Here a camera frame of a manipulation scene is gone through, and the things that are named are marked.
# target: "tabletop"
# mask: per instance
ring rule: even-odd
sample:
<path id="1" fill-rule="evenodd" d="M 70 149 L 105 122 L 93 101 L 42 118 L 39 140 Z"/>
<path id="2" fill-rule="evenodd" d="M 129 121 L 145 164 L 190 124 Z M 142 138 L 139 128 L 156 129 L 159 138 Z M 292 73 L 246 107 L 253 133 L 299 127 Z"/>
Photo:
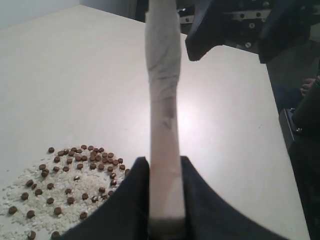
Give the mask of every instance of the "tabletop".
<path id="1" fill-rule="evenodd" d="M 0 30 L 0 187 L 51 146 L 104 146 L 127 165 L 149 158 L 144 28 L 79 5 Z M 190 62 L 185 37 L 180 153 L 238 211 L 308 240 L 266 66 L 227 46 Z"/>

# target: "person's hand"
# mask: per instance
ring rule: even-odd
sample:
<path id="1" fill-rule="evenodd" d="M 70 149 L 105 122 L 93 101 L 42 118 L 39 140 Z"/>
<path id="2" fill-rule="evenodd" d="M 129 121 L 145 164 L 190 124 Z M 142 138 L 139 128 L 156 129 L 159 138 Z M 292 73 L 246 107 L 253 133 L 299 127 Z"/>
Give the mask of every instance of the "person's hand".
<path id="1" fill-rule="evenodd" d="M 315 80 L 315 78 L 306 78 L 303 80 L 304 84 L 300 88 L 300 92 L 303 97 L 305 97 L 308 94 L 309 89 L 311 88 L 312 84 L 314 84 Z"/>

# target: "dark clothing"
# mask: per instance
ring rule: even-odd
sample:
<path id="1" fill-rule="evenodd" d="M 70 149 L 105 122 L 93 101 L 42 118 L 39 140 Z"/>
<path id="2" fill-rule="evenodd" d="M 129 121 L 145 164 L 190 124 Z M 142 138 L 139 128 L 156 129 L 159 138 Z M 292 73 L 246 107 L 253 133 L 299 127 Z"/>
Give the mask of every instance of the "dark clothing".
<path id="1" fill-rule="evenodd" d="M 282 109 L 297 108 L 301 103 L 303 96 L 298 88 L 286 90 L 282 86 L 271 84 L 278 113 Z"/>

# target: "white rice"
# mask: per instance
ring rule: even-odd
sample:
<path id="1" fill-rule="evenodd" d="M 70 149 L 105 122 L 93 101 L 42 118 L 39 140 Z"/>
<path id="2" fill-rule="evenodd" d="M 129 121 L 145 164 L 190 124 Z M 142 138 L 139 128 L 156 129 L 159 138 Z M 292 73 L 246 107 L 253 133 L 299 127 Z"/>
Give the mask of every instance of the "white rice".
<path id="1" fill-rule="evenodd" d="M 104 163 L 104 170 L 98 170 L 98 165 L 102 164 L 102 161 L 92 162 L 90 161 L 90 153 L 88 149 L 82 150 L 81 155 L 87 156 L 87 161 L 76 162 L 75 156 L 73 157 L 64 155 L 60 157 L 60 162 L 55 163 L 54 158 L 58 155 L 58 151 L 50 154 L 50 158 L 46 160 L 41 160 L 38 165 L 34 165 L 24 170 L 18 179 L 10 186 L 4 188 L 6 191 L 3 199 L 0 199 L 0 215 L 7 216 L 11 218 L 12 224 L 22 225 L 25 229 L 24 232 L 2 232 L 0 231 L 0 239 L 2 240 L 19 240 L 26 239 L 27 234 L 32 230 L 36 233 L 42 229 L 48 231 L 48 239 L 54 231 L 59 231 L 62 235 L 68 229 L 77 225 L 81 220 L 79 215 L 82 212 L 87 212 L 88 216 L 92 214 L 99 206 L 101 206 L 104 201 L 100 197 L 99 188 L 104 187 L 105 192 L 115 191 L 119 184 L 125 177 L 125 171 L 120 170 L 119 166 L 113 166 L 109 163 Z M 68 158 L 73 158 L 72 164 L 67 164 Z M 82 163 L 83 168 L 81 170 L 77 169 L 77 164 Z M 89 168 L 91 163 L 96 163 L 97 168 L 91 170 Z M 49 169 L 49 175 L 46 178 L 41 176 L 39 170 L 40 164 L 46 164 L 46 168 Z M 54 166 L 60 168 L 59 172 L 55 173 L 52 169 Z M 69 166 L 69 171 L 64 172 L 62 168 L 64 166 Z M 110 177 L 107 172 L 107 168 L 113 166 L 113 173 L 116 173 L 116 186 L 110 186 Z M 80 180 L 74 181 L 74 177 L 79 176 Z M 31 187 L 26 187 L 26 182 L 28 180 L 33 180 L 37 184 L 34 190 Z M 47 184 L 53 183 L 54 188 L 52 190 L 47 189 Z M 65 194 L 67 188 L 72 189 L 72 193 Z M 35 190 L 41 189 L 43 191 L 42 195 L 35 196 Z M 26 201 L 21 200 L 21 194 L 27 192 L 29 198 Z M 82 200 L 82 194 L 87 193 L 88 199 Z M 93 196 L 99 196 L 98 201 L 92 203 L 91 198 Z M 68 205 L 67 198 L 73 197 L 74 203 Z M 54 198 L 54 203 L 51 205 L 47 204 L 48 198 Z M 16 206 L 18 211 L 13 215 L 8 215 L 8 209 L 11 206 Z M 59 216 L 54 215 L 54 208 L 61 207 L 62 214 Z M 27 219 L 27 212 L 33 210 L 35 212 L 35 217 L 32 219 Z"/>

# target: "white table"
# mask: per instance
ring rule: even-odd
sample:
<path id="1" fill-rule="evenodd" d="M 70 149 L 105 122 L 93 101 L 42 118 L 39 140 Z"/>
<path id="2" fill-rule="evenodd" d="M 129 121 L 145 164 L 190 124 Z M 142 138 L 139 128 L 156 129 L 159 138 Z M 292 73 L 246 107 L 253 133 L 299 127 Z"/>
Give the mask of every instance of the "white table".
<path id="1" fill-rule="evenodd" d="M 181 154 L 240 212 L 308 240 L 266 66 L 227 46 L 190 62 L 184 38 Z M 127 165 L 149 156 L 143 23 L 80 5 L 2 29 L 0 84 L 1 186 L 50 146 L 104 146 Z"/>

